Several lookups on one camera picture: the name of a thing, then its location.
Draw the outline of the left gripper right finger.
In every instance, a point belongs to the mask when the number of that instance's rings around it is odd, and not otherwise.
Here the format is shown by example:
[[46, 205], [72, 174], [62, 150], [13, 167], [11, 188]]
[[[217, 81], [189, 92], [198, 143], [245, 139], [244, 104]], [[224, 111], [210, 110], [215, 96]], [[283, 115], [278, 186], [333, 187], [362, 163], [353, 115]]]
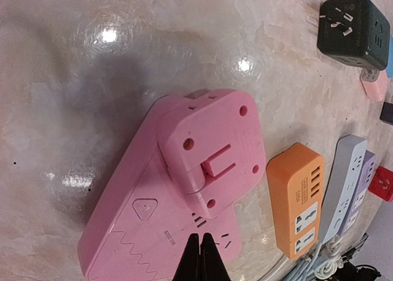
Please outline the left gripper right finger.
[[200, 280], [230, 281], [217, 245], [210, 233], [203, 235], [200, 245]]

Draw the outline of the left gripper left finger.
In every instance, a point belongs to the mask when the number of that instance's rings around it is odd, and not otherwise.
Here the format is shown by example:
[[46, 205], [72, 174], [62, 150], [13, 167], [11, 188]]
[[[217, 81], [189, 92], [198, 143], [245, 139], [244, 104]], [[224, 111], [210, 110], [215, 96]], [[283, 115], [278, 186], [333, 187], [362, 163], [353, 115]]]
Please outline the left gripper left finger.
[[200, 242], [199, 236], [189, 236], [181, 260], [177, 266], [173, 281], [198, 281], [200, 279]]

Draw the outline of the pink triangular socket base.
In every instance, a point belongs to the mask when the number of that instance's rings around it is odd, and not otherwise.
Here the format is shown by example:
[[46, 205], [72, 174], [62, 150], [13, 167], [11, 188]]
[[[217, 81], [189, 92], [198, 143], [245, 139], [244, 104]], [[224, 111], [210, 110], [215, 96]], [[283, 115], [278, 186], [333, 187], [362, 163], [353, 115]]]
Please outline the pink triangular socket base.
[[210, 233], [223, 261], [241, 251], [232, 207], [208, 219], [189, 209], [172, 183], [157, 144], [158, 122], [190, 108], [175, 95], [154, 102], [108, 181], [77, 246], [86, 280], [172, 277], [192, 233]]

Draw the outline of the orange power strip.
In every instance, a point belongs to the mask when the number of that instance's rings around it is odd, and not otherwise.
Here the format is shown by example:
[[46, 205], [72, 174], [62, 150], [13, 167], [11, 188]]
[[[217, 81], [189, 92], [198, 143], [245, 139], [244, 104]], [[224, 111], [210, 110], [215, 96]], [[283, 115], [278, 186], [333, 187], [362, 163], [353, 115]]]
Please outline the orange power strip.
[[269, 160], [266, 169], [276, 246], [294, 261], [317, 242], [324, 184], [324, 158], [295, 143]]

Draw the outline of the pink square plug adapter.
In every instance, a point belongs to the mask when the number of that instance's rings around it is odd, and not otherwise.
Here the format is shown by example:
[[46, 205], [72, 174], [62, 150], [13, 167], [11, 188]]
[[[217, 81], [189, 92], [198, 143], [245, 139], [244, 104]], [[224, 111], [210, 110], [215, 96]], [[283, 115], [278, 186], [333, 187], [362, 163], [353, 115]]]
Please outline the pink square plug adapter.
[[232, 89], [210, 91], [166, 113], [158, 146], [185, 203], [206, 218], [255, 188], [267, 163], [254, 98]]

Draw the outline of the purple power strip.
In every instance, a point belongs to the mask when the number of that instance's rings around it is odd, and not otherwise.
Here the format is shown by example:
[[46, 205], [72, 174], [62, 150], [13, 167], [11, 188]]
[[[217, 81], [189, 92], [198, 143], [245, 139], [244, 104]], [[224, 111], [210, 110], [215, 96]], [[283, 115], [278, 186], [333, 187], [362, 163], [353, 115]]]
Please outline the purple power strip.
[[372, 179], [373, 170], [376, 163], [376, 155], [370, 151], [365, 152], [364, 161], [354, 197], [348, 210], [348, 217], [343, 232], [346, 233], [356, 222], [360, 208], [365, 199], [366, 191]]

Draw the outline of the light blue power strip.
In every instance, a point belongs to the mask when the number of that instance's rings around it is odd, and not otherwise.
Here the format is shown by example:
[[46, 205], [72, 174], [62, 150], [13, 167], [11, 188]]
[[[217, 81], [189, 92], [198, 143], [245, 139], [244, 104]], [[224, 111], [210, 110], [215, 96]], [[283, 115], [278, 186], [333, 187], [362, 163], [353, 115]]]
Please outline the light blue power strip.
[[349, 134], [337, 142], [329, 181], [322, 202], [318, 241], [326, 244], [336, 236], [349, 209], [360, 176], [367, 140]]

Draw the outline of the red cube socket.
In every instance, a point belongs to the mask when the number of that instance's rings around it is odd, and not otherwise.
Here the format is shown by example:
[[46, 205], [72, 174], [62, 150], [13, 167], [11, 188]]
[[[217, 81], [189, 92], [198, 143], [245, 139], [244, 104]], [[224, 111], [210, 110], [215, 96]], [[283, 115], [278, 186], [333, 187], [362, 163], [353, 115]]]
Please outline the red cube socket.
[[382, 200], [392, 202], [393, 172], [385, 167], [378, 166], [368, 190]]

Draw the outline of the dark grey charger plug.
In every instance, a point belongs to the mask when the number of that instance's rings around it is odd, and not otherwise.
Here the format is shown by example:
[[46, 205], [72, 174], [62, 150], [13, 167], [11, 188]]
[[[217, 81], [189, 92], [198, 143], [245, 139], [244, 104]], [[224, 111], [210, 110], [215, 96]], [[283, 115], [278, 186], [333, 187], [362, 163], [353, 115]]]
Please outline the dark grey charger plug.
[[393, 125], [393, 103], [383, 102], [379, 119], [388, 125]]

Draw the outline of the pink charger plug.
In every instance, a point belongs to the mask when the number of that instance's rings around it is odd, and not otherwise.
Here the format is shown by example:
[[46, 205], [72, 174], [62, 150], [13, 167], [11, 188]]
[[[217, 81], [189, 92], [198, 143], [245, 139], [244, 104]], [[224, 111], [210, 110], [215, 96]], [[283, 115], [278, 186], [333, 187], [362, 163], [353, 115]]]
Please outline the pink charger plug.
[[376, 102], [385, 99], [388, 85], [388, 77], [385, 70], [362, 69], [360, 82], [368, 99]]

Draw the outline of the blue plug adapter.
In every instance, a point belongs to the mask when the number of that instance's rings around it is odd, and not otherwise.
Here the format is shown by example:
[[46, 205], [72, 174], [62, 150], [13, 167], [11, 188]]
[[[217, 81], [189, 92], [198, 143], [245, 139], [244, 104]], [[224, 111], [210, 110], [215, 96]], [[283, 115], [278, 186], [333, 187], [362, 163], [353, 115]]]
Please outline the blue plug adapter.
[[393, 78], [393, 35], [389, 38], [389, 55], [386, 66], [386, 74], [389, 79]]

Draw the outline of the dark green cube socket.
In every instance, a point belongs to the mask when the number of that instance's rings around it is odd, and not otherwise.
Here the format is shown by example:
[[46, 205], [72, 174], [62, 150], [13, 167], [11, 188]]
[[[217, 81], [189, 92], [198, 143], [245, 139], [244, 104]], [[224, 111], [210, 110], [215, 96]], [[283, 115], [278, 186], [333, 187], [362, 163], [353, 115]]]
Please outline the dark green cube socket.
[[319, 9], [317, 48], [347, 66], [383, 71], [391, 25], [371, 0], [327, 0]]

